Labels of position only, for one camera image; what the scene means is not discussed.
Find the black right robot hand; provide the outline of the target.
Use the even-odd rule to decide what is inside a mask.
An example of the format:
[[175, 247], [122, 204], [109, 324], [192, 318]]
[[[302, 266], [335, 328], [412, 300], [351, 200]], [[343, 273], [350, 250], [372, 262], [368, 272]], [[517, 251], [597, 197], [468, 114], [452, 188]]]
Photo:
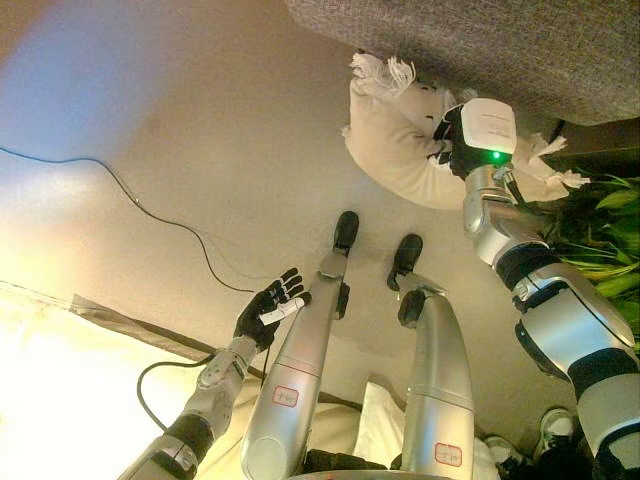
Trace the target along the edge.
[[451, 171], [465, 180], [479, 167], [498, 168], [511, 161], [517, 146], [515, 114], [501, 101], [474, 98], [448, 109], [433, 139], [451, 143]]

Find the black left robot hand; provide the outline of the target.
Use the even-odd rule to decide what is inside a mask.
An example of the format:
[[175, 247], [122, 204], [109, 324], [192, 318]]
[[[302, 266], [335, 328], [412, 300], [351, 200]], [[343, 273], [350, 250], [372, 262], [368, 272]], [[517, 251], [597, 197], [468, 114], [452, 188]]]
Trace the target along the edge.
[[267, 350], [275, 338], [280, 322], [311, 303], [297, 268], [285, 271], [259, 291], [239, 315], [233, 337], [248, 337], [256, 351]]

